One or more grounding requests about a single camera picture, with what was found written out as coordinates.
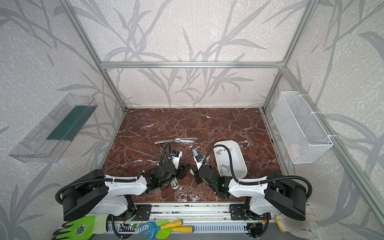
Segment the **wall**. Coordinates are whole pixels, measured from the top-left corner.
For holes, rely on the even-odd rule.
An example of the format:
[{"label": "wall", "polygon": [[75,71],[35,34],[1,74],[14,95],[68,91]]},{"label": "wall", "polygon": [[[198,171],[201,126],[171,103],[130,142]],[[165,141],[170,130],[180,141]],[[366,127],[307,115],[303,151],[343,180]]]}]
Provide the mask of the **wall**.
[{"label": "wall", "polygon": [[[383,1],[320,1],[288,68],[384,196]],[[332,150],[312,164],[293,165],[267,106],[268,119],[291,174],[314,185],[309,199],[328,239],[384,239],[384,230]]]},{"label": "wall", "polygon": [[[51,239],[61,185],[99,168],[123,112],[56,1],[0,2],[0,239]],[[10,156],[68,93],[98,105],[57,163]]]},{"label": "wall", "polygon": [[[307,0],[71,3],[102,61],[281,61]],[[262,106],[276,72],[109,70],[132,107]]]}]

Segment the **marble surface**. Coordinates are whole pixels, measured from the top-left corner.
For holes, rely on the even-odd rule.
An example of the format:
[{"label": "marble surface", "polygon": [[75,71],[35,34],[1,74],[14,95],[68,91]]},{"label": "marble surface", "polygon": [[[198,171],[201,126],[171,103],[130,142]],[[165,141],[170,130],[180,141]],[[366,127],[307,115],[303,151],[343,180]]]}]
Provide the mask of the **marble surface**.
[{"label": "marble surface", "polygon": [[[142,170],[156,167],[160,160],[153,142],[175,137],[197,137],[193,144],[175,146],[183,152],[182,162],[194,166],[192,149],[205,155],[218,141],[233,140],[241,148],[248,168],[246,178],[281,172],[260,109],[129,109],[103,165],[105,174],[136,176]],[[213,152],[207,161],[217,170]],[[169,187],[151,195],[132,196],[135,202],[216,202],[244,201],[220,199],[204,183],[196,184],[192,174],[178,180],[177,190]]]}]

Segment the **yellow tool handle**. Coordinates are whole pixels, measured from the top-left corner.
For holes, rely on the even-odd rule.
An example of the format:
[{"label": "yellow tool handle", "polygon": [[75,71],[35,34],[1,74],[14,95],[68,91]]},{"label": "yellow tool handle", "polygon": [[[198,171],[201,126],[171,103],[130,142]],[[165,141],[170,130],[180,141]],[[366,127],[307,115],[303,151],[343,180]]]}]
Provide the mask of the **yellow tool handle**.
[{"label": "yellow tool handle", "polygon": [[186,233],[193,233],[194,227],[174,227],[172,228],[172,232],[186,232]]},{"label": "yellow tool handle", "polygon": [[183,223],[181,222],[181,219],[179,219],[179,220],[177,220],[177,221],[174,221],[174,222],[170,222],[170,223],[161,225],[161,229],[167,229],[167,228],[178,227],[178,226],[181,226],[182,224],[183,224]]}]

